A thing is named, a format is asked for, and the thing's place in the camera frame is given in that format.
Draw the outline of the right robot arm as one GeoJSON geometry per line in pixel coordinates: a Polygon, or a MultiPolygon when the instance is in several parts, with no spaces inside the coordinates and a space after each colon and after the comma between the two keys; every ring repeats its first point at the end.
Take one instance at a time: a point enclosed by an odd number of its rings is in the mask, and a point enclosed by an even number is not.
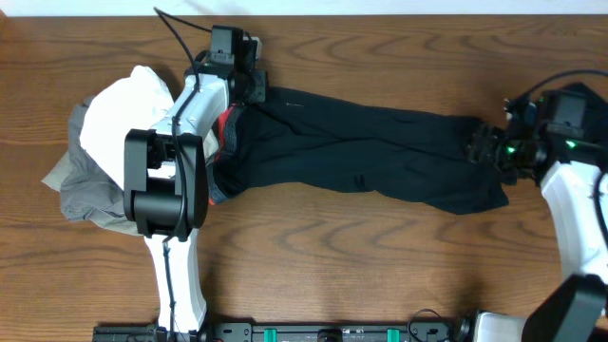
{"type": "Polygon", "coordinates": [[[587,341],[607,312],[607,151],[579,128],[549,123],[519,136],[484,123],[467,158],[533,178],[550,210],[563,281],[528,317],[477,311],[456,341],[587,341]]]}

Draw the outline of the black leggings with red waistband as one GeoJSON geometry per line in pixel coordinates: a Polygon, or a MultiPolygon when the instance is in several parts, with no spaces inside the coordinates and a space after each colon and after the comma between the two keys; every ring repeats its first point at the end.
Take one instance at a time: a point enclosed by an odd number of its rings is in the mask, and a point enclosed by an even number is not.
{"type": "Polygon", "coordinates": [[[273,87],[261,104],[234,104],[215,124],[209,201],[301,182],[342,193],[376,191],[456,215],[508,204],[499,172],[466,159],[473,117],[365,106],[273,87]]]}

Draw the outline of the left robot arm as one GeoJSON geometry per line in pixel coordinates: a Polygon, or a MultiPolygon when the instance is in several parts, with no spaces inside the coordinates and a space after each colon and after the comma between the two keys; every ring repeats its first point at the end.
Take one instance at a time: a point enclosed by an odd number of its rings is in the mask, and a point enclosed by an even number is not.
{"type": "Polygon", "coordinates": [[[196,340],[204,326],[207,303],[197,252],[209,198],[203,141],[231,105],[260,103],[267,88],[262,69],[207,65],[186,75],[182,93],[163,119],[126,134],[124,211],[154,263],[159,341],[196,340]]]}

